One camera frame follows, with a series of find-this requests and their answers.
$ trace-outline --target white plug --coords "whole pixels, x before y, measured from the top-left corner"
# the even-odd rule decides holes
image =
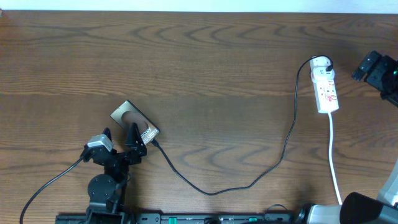
[[[319,113],[330,113],[338,109],[335,87],[335,71],[327,71],[331,64],[327,57],[317,57],[310,61],[311,79],[315,90],[315,98]]]

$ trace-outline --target power cord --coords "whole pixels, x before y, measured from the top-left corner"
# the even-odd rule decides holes
[[[33,194],[33,196],[29,199],[29,201],[26,203],[24,209],[22,209],[21,215],[19,217],[19,223],[23,224],[24,223],[24,215],[25,212],[27,210],[27,208],[29,207],[30,203],[32,203],[33,199],[36,198],[36,196],[38,196],[38,194],[44,190],[44,188],[46,188],[47,186],[49,186],[50,184],[52,184],[52,182],[58,180],[60,177],[62,177],[63,175],[65,175],[67,172],[71,171],[73,168],[75,168],[75,166],[77,166],[77,164],[79,164],[81,161],[83,160],[83,158],[77,160],[72,166],[70,166],[67,170],[63,171],[62,173],[60,173],[58,176],[54,177],[52,180],[48,181],[45,185],[43,185],[43,187],[41,187],[35,194]]]
[[[317,57],[322,57],[322,56],[327,57],[326,55],[314,56],[314,57],[312,57],[312,58],[306,60],[306,61],[300,66],[300,68],[299,68],[298,71],[297,71],[296,86],[295,86],[295,91],[294,91],[294,118],[293,118],[292,126],[290,127],[290,130],[289,130],[289,132],[287,133],[286,140],[285,140],[285,144],[284,144],[284,148],[283,148],[283,150],[282,150],[282,155],[280,156],[279,161],[277,162],[277,164],[275,164],[274,166],[272,166],[271,168],[269,168],[269,169],[267,169],[265,172],[263,172],[259,177],[257,177],[257,178],[256,178],[251,184],[249,184],[248,186],[245,186],[245,187],[232,187],[232,188],[220,190],[220,191],[214,192],[214,193],[205,192],[204,190],[198,188],[197,186],[195,186],[195,184],[193,184],[193,183],[191,183],[189,180],[187,180],[187,179],[174,167],[172,161],[169,159],[169,157],[166,155],[166,153],[164,152],[164,150],[162,149],[162,147],[159,145],[159,143],[158,143],[155,139],[152,140],[152,144],[153,144],[156,148],[158,148],[158,149],[161,151],[161,153],[162,153],[163,156],[165,157],[167,163],[169,164],[170,168],[175,172],[175,174],[177,174],[181,179],[183,179],[188,185],[190,185],[190,186],[193,187],[195,190],[199,191],[200,193],[202,193],[202,194],[204,194],[204,195],[207,195],[207,196],[214,196],[214,195],[222,194],[222,193],[229,192],[229,191],[232,191],[232,190],[245,190],[245,189],[251,188],[251,187],[252,187],[254,184],[256,184],[261,178],[263,178],[265,175],[267,175],[269,172],[273,171],[277,166],[279,166],[279,164],[283,161],[283,159],[284,159],[284,157],[285,157],[286,146],[287,146],[287,143],[288,143],[288,141],[289,141],[290,134],[291,134],[292,131],[293,131],[293,127],[294,127],[294,124],[296,123],[296,119],[297,119],[297,88],[299,87],[299,75],[300,75],[300,71],[301,71],[301,69],[304,67],[304,65],[305,65],[307,62],[311,61],[312,59],[315,59],[315,58],[317,58]],[[332,62],[332,60],[331,60],[330,58],[329,58],[329,60],[330,60],[330,62],[331,62],[331,65],[329,65],[327,69],[328,69],[328,70],[329,70],[329,69],[331,70],[331,69],[333,69],[333,62]]]
[[[333,118],[331,117],[330,112],[328,113],[328,116],[329,116],[329,127],[330,127],[330,139],[329,139],[330,172],[331,172],[331,178],[333,179],[333,185],[335,186],[335,192],[336,192],[338,204],[342,205],[343,202],[341,201],[340,191],[338,190],[336,172],[335,172],[335,167],[333,165]]]

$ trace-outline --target white wall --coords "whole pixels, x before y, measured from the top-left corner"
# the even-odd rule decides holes
[[[398,14],[398,0],[0,0],[32,10],[185,12],[340,12]]]

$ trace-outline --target white power strip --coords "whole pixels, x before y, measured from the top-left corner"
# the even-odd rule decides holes
[[[317,99],[319,113],[331,113],[338,109],[337,93],[335,88],[335,71],[327,71],[330,60],[326,57],[317,57],[310,61],[311,79]]]

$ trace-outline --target wood grain surface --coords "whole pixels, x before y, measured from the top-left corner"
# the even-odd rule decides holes
[[[214,192],[252,182],[279,159],[293,116],[295,76],[310,56],[335,63],[340,109],[334,160],[342,197],[376,197],[398,158],[397,108],[351,79],[370,51],[398,58],[398,16],[6,11],[0,19],[0,222],[20,212],[131,100],[160,129],[176,168]],[[336,204],[328,116],[316,110],[309,65],[285,160],[253,188],[207,197],[180,180],[159,150],[132,166],[132,209],[263,212],[281,203]],[[45,189],[26,223],[84,213],[102,167],[79,164]]]

